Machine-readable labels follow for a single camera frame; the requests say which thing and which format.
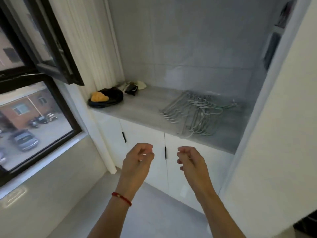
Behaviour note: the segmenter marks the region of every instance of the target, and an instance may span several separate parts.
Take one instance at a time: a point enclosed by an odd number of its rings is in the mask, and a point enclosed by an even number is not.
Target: yellow cloth
[[[109,100],[109,97],[104,95],[101,92],[93,92],[91,95],[92,102],[106,102]]]

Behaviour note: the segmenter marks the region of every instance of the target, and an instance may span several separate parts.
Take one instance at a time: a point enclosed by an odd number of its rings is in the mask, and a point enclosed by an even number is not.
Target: bracelet
[[[117,193],[117,192],[113,192],[111,195],[112,195],[112,196],[119,197],[120,199],[124,200],[125,202],[127,202],[127,203],[129,204],[129,206],[132,205],[131,201],[129,201],[127,198],[125,198],[124,196],[120,195],[120,194]]]

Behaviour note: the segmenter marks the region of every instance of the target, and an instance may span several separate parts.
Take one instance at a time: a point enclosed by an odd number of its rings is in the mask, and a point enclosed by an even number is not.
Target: car windshield
[[[27,136],[24,136],[23,138],[17,140],[17,143],[18,144],[24,144],[25,142],[29,141],[33,139],[33,136],[32,135],[27,135]]]

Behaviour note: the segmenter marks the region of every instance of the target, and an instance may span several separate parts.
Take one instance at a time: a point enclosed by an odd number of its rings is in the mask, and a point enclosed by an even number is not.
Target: window sill
[[[86,137],[88,134],[86,132],[81,132],[75,137],[73,137],[71,140],[67,141],[65,144],[63,144],[61,147],[56,149],[54,152],[50,153],[45,158],[38,161],[36,164],[28,168],[26,171],[22,172],[12,180],[10,180],[8,183],[0,187],[0,200],[5,197],[7,194],[9,194],[11,191],[16,189],[18,186],[20,186],[23,182],[28,180],[30,177],[35,175],[38,171],[40,171],[42,168],[50,164],[53,160],[55,160],[57,157],[59,157],[61,154],[63,154],[65,151],[73,147],[75,144],[77,144],[80,140],[82,140],[84,137]]]

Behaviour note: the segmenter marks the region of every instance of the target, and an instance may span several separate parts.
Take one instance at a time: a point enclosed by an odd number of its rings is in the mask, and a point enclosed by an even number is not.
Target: cabinet handle
[[[123,131],[122,131],[122,135],[123,135],[124,141],[126,142],[126,138]]]

